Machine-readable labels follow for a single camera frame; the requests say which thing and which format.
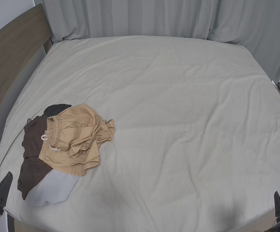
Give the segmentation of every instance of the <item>wooden headboard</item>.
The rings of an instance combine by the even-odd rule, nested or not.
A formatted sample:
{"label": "wooden headboard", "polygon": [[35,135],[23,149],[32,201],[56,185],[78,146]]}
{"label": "wooden headboard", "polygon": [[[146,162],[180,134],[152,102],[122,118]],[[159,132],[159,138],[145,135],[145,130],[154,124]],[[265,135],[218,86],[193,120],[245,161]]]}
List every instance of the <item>wooden headboard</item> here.
{"label": "wooden headboard", "polygon": [[24,66],[44,45],[52,45],[52,33],[41,4],[0,29],[0,103]]}

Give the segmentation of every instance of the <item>tan shorts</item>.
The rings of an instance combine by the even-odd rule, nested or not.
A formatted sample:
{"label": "tan shorts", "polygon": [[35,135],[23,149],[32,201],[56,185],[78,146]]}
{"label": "tan shorts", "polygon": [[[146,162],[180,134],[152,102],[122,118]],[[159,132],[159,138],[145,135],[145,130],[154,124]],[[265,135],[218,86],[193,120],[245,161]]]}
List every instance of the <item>tan shorts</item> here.
{"label": "tan shorts", "polygon": [[69,107],[47,118],[39,159],[61,172],[85,175],[86,169],[99,165],[99,147],[111,141],[114,130],[114,121],[106,123],[91,107]]}

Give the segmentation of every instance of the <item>black garment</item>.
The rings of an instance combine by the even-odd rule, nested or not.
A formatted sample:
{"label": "black garment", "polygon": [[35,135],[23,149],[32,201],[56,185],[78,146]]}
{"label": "black garment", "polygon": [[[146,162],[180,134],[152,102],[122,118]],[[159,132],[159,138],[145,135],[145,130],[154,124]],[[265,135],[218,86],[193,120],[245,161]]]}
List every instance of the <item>black garment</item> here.
{"label": "black garment", "polygon": [[57,105],[51,105],[48,106],[45,111],[43,112],[43,115],[48,117],[55,116],[59,114],[60,112],[64,111],[66,108],[71,107],[71,105],[68,104],[57,104]]}
{"label": "black garment", "polygon": [[39,159],[43,141],[41,136],[47,129],[47,117],[37,116],[24,126],[24,147],[23,163],[18,179],[18,190],[22,192],[23,200],[26,199],[28,192],[36,186],[52,168],[44,161]]}

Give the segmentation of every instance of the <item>curtain fold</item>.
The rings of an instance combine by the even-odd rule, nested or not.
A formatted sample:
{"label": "curtain fold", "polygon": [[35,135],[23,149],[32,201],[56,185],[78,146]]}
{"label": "curtain fold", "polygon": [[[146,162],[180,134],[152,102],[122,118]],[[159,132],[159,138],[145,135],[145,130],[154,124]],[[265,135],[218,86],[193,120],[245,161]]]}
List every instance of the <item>curtain fold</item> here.
{"label": "curtain fold", "polygon": [[280,0],[35,0],[53,42],[157,35],[245,46],[270,79],[280,79]]}

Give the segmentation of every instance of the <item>fabric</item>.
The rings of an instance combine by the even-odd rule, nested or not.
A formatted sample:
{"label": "fabric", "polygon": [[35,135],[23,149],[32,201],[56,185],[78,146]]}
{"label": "fabric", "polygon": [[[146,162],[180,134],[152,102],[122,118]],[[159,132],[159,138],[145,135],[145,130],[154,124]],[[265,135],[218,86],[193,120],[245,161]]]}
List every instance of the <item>fabric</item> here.
{"label": "fabric", "polygon": [[18,178],[18,190],[22,192],[23,200],[26,199],[28,192],[52,169],[38,158],[43,143],[41,136],[47,129],[47,117],[36,116],[27,122],[28,124],[24,126],[25,134],[22,142],[24,160]]}
{"label": "fabric", "polygon": [[154,36],[53,44],[9,114],[0,181],[19,172],[26,118],[59,103],[89,104],[115,135],[63,203],[31,207],[13,181],[5,209],[20,221],[49,232],[230,231],[280,194],[280,95],[242,46]]}
{"label": "fabric", "polygon": [[55,116],[59,114],[61,111],[67,109],[68,107],[71,107],[71,105],[67,105],[67,104],[51,105],[44,110],[43,115],[46,116],[47,118],[51,116]]}
{"label": "fabric", "polygon": [[57,204],[68,199],[80,176],[66,174],[52,169],[26,196],[25,201],[31,206]]}
{"label": "fabric", "polygon": [[113,120],[106,123],[88,105],[69,107],[47,119],[48,140],[39,159],[64,173],[85,175],[86,169],[99,165],[98,149],[102,142],[112,140],[114,130]]}
{"label": "fabric", "polygon": [[157,35],[245,46],[271,80],[280,79],[280,0],[34,0],[53,42]]}

